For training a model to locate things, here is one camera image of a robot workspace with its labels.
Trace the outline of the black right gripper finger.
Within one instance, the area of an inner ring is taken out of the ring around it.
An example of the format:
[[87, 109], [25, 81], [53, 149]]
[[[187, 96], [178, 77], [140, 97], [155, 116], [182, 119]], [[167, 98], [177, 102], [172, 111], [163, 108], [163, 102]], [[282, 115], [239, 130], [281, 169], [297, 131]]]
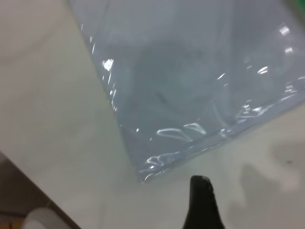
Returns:
[[192, 176], [184, 229], [224, 229], [213, 185], [208, 177]]

